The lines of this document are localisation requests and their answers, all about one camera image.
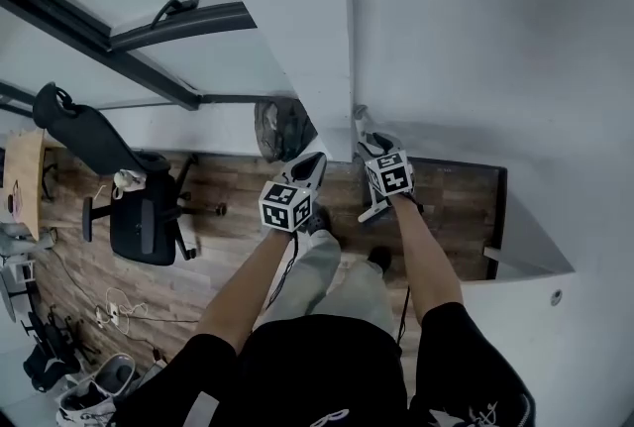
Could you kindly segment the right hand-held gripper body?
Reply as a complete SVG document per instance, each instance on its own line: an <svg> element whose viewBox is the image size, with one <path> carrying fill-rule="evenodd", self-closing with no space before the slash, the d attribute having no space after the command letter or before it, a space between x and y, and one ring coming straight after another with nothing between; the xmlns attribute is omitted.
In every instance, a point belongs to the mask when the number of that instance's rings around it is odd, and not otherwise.
<svg viewBox="0 0 634 427"><path fill-rule="evenodd" d="M382 196L410 192L412 168L405 151L397 151L365 163L370 186Z"/></svg>

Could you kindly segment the white broom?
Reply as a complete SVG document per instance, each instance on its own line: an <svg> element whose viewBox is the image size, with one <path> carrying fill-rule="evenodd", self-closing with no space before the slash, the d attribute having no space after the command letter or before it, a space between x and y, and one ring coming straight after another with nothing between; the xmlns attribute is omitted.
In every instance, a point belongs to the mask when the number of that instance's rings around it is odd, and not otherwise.
<svg viewBox="0 0 634 427"><path fill-rule="evenodd" d="M368 106L357 104L353 108L353 119L357 132L357 142L363 141L376 146L376 157L382 157L386 155L381 148L379 148L374 139L373 134L379 133L375 129L375 122L371 118ZM367 175L365 162L361 159L362 166L364 167L364 173L367 186L364 188L364 201L363 206L366 210L359 216L360 223L369 225L372 221L381 217L381 215L388 209L389 203L384 196L379 194L370 186L370 181Z"/></svg>

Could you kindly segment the person's left black shoe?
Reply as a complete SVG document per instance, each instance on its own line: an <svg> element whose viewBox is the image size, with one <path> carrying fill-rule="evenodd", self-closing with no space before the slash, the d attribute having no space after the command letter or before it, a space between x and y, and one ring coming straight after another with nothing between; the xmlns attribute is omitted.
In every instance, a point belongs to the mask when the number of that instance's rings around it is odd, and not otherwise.
<svg viewBox="0 0 634 427"><path fill-rule="evenodd" d="M328 210L321 205L316 205L306 223L306 232L312 236L319 231L331 232L331 230L332 224Z"/></svg>

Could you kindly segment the person's black shoe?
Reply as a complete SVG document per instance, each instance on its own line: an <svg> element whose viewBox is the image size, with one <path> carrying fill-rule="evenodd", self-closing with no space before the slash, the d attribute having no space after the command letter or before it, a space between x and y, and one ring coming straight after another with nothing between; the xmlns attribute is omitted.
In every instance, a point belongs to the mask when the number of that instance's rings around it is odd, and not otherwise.
<svg viewBox="0 0 634 427"><path fill-rule="evenodd" d="M319 231L331 232L331 230L332 224L328 210L321 205L316 205L306 223L306 232L312 236Z"/></svg>
<svg viewBox="0 0 634 427"><path fill-rule="evenodd" d="M374 247L368 255L368 262L377 266L381 274L385 274L391 266L391 250L385 246Z"/></svg>

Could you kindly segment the person's beige trousers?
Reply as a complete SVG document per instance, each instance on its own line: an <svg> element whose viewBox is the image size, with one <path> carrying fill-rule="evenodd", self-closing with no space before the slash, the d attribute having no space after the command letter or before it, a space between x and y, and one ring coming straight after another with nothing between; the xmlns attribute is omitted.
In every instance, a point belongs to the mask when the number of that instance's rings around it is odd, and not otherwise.
<svg viewBox="0 0 634 427"><path fill-rule="evenodd" d="M263 321L332 315L369 322L393 336L395 321L382 268L368 260L357 260L342 282L333 286L341 256L340 244L330 232L315 232Z"/></svg>

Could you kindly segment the white plush toy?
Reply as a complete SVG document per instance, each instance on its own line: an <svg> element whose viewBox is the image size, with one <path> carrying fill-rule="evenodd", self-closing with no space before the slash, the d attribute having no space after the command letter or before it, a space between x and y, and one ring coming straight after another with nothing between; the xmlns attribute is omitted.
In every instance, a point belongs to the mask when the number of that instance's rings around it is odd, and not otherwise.
<svg viewBox="0 0 634 427"><path fill-rule="evenodd" d="M125 193L144 190L146 188L147 175L145 173L120 169L114 174L114 188L112 198L121 199Z"/></svg>

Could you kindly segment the person's black t-shirt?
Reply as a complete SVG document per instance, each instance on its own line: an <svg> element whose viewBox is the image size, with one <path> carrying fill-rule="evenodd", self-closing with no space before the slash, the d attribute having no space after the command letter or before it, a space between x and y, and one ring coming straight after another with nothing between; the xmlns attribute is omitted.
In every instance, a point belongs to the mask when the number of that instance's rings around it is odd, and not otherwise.
<svg viewBox="0 0 634 427"><path fill-rule="evenodd" d="M535 427L535 401L465 307L429 311L413 392L395 340L332 315L273 321L240 353L192 337L126 397L115 427Z"/></svg>

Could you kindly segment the white table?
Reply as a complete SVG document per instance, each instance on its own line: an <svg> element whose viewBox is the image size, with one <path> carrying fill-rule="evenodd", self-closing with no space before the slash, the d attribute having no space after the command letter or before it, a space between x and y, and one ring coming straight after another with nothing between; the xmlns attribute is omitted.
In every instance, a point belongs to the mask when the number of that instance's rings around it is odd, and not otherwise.
<svg viewBox="0 0 634 427"><path fill-rule="evenodd" d="M501 251L484 249L495 262L494 280L463 284L468 311L484 335L514 366L537 403L538 427L578 427L587 412L591 337L585 326L582 269L508 264ZM552 293L563 292L552 306Z"/></svg>

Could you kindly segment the white and grey open bag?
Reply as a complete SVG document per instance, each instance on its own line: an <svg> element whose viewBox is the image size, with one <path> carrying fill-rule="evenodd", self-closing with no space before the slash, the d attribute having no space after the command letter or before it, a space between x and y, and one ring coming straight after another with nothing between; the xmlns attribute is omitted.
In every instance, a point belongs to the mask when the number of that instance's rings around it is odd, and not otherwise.
<svg viewBox="0 0 634 427"><path fill-rule="evenodd" d="M107 427L116 410L115 400L126 393L135 372L131 356L112 356L57 399L57 427Z"/></svg>

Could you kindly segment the light wooden desk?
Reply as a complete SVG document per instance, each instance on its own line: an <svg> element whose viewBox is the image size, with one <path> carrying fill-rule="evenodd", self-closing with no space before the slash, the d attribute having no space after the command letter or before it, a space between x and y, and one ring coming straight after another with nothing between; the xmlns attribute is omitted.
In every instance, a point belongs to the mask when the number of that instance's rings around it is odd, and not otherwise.
<svg viewBox="0 0 634 427"><path fill-rule="evenodd" d="M48 141L46 132L42 129L35 131L11 133L7 137L5 156L3 162L3 174L0 177L0 222L24 224L31 235L38 240L43 229L49 229L41 225L40 209L43 199L43 179L45 175L45 151L46 146L52 145L59 148L56 141ZM18 179L24 190L24 208L22 221L16 222L7 209L5 189Z"/></svg>

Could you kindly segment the grey cloth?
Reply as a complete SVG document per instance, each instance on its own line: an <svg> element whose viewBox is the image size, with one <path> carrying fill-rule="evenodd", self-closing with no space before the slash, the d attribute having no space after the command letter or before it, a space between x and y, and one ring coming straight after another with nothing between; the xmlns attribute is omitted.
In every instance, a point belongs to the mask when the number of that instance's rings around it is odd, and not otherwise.
<svg viewBox="0 0 634 427"><path fill-rule="evenodd" d="M0 222L0 256L10 258L50 249L56 237L56 229L43 229L35 240L24 224Z"/></svg>

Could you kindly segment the pink patterned pouch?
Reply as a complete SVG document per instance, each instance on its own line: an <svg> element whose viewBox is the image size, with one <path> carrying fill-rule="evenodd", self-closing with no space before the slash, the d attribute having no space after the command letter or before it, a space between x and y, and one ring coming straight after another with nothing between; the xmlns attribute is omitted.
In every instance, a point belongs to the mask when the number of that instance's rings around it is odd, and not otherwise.
<svg viewBox="0 0 634 427"><path fill-rule="evenodd" d="M7 209L16 222L22 221L25 198L22 184L18 179L12 181L5 189Z"/></svg>

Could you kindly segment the black folded tripod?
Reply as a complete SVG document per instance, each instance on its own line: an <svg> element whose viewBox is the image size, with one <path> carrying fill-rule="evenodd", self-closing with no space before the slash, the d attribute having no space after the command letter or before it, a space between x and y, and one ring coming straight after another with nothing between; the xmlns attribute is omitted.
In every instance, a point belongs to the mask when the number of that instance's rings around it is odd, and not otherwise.
<svg viewBox="0 0 634 427"><path fill-rule="evenodd" d="M48 392L64 376L81 374L86 365L96 364L94 356L101 352L83 342L83 319L60 318L53 306L47 322L43 322L36 312L30 312L28 319L29 326L24 322L21 324L27 334L34 335L36 346L23 362L23 369L35 391Z"/></svg>

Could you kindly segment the white metal rack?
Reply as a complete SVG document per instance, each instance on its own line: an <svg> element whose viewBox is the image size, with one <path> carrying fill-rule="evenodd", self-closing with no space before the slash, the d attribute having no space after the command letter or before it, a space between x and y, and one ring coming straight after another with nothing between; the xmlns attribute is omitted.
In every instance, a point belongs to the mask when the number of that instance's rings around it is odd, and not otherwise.
<svg viewBox="0 0 634 427"><path fill-rule="evenodd" d="M33 260L6 259L0 267L0 299L9 319L16 323L17 314L14 299L25 297L31 310L34 310L34 295L37 292L35 262Z"/></svg>

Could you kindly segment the black window frame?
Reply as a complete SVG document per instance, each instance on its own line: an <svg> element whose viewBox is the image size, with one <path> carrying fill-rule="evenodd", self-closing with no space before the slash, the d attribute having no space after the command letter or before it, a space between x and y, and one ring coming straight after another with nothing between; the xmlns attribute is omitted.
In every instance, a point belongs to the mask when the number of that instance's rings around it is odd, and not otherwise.
<svg viewBox="0 0 634 427"><path fill-rule="evenodd" d="M198 94L168 78L133 52L153 45L217 33L254 29L257 25L242 2L201 7L163 17L130 32L112 34L111 29L68 0L0 0L0 7L17 18L82 53L104 67L137 83L161 98L163 105L196 111L206 104L252 104L257 95Z"/></svg>

